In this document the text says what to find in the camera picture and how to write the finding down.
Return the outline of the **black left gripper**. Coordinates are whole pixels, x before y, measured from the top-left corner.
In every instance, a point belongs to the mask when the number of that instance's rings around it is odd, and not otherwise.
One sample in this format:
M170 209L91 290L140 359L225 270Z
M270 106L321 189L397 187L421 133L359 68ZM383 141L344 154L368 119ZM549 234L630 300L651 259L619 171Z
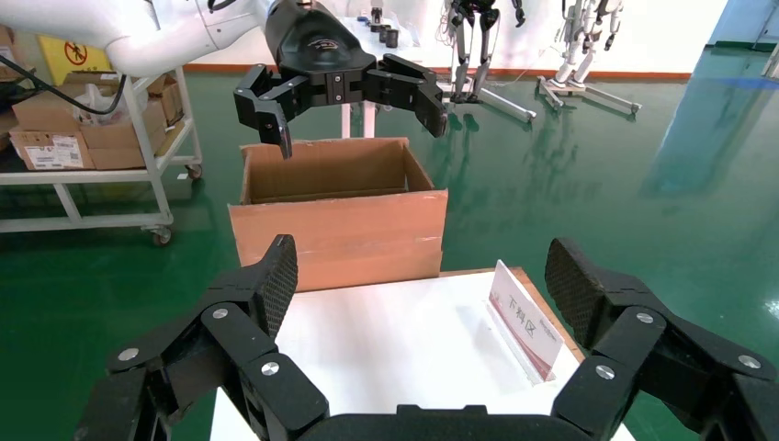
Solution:
M447 110L435 72L391 53L377 61L324 5L273 2L265 40L277 72L253 66L233 98L239 122L257 130L261 143L278 146L284 160L293 154L288 123L310 108L310 86L325 104L366 100L404 109L435 138L445 134Z

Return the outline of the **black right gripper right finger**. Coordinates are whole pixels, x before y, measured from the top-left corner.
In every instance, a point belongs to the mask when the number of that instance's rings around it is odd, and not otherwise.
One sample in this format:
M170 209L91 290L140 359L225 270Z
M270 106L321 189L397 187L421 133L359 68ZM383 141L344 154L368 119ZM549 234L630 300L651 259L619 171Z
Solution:
M547 290L576 343L631 390L661 401L702 440L775 440L778 371L771 362L673 313L638 277L598 266L555 238Z

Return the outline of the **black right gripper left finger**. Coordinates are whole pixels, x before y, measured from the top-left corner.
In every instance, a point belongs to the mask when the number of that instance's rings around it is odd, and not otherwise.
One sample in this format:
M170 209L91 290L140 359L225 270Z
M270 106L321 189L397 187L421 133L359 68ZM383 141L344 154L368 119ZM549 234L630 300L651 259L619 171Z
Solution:
M218 389L258 438L301 438L330 409L276 342L298 274L295 240L279 234L257 263L220 275L192 311L111 356L73 438L167 440Z

